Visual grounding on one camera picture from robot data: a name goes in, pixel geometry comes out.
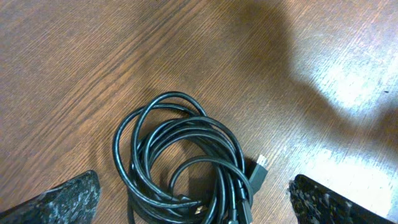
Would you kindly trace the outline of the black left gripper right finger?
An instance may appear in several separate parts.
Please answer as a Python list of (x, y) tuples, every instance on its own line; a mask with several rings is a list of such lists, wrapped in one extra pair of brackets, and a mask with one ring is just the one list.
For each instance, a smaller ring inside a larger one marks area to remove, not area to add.
[(394, 224), (302, 174), (289, 182), (289, 194), (299, 224)]

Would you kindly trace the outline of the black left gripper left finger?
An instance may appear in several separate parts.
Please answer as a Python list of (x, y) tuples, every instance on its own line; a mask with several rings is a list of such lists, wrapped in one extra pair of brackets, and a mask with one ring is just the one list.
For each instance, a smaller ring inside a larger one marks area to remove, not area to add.
[(91, 223), (100, 196), (98, 175), (88, 170), (1, 212), (1, 223)]

